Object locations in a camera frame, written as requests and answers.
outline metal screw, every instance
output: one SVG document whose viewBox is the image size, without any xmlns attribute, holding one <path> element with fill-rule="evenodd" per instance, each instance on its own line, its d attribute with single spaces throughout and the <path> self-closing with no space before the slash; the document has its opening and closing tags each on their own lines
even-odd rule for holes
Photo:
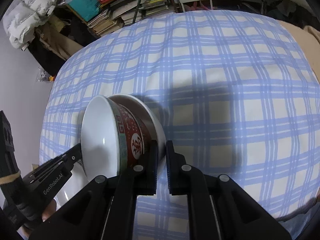
<svg viewBox="0 0 320 240">
<path fill-rule="evenodd" d="M 222 174 L 219 176 L 219 179 L 223 182 L 227 182 L 227 181 L 229 181 L 229 176 L 226 174 Z"/>
<path fill-rule="evenodd" d="M 136 165 L 136 166 L 133 167 L 133 170 L 136 171 L 136 172 L 143 171 L 143 166 L 142 165 Z"/>
<path fill-rule="evenodd" d="M 191 166 L 188 165 L 188 164 L 185 164 L 185 165 L 182 165 L 182 166 L 181 166 L 181 169 L 182 169 L 183 171 L 191 171 Z"/>
<path fill-rule="evenodd" d="M 95 179 L 94 179 L 94 181 L 95 181 L 96 183 L 102 183 L 102 182 L 104 182 L 105 180 L 106 180 L 106 177 L 105 177 L 105 176 L 102 176 L 102 175 L 99 175 L 99 176 L 95 177 Z"/>
</svg>

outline plaid tablecloth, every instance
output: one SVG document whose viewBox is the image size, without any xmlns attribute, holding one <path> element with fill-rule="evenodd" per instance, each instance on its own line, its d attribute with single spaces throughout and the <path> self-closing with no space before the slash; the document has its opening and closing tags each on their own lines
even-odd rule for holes
<svg viewBox="0 0 320 240">
<path fill-rule="evenodd" d="M 73 55 L 54 82 L 40 162 L 80 141 L 95 95 L 133 94 L 158 116 L 176 152 L 230 175 L 274 217 L 316 196 L 320 86 L 292 36 L 271 18 L 196 11 L 143 20 Z M 139 197 L 133 239 L 188 239 L 187 203 Z"/>
</svg>

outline rubber band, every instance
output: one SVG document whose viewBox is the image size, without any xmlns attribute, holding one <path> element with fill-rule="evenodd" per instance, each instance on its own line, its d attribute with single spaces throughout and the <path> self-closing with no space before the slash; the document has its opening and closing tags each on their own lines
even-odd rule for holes
<svg viewBox="0 0 320 240">
<path fill-rule="evenodd" d="M 8 176 L 4 176 L 4 177 L 0 178 L 0 185 L 14 182 L 17 178 L 19 178 L 20 174 L 21 174 L 21 171 L 19 170 L 15 174 L 10 174 Z"/>
</svg>

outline teal bag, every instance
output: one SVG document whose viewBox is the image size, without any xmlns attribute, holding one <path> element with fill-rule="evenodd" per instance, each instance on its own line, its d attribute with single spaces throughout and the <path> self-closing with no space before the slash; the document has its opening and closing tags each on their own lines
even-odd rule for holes
<svg viewBox="0 0 320 240">
<path fill-rule="evenodd" d="M 90 21 L 99 13 L 100 3 L 98 0 L 71 0 L 68 4 L 86 22 Z"/>
</svg>

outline hand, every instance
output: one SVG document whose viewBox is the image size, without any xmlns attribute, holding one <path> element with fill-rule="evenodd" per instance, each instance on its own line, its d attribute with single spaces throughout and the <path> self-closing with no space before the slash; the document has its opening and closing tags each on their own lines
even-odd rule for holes
<svg viewBox="0 0 320 240">
<path fill-rule="evenodd" d="M 42 213 L 42 221 L 46 221 L 49 217 L 51 217 L 57 210 L 57 203 L 56 201 L 53 199 L 50 204 L 45 208 L 45 210 Z M 23 234 L 29 238 L 30 234 L 32 233 L 32 231 L 28 228 L 26 228 L 25 226 L 21 227 Z"/>
</svg>

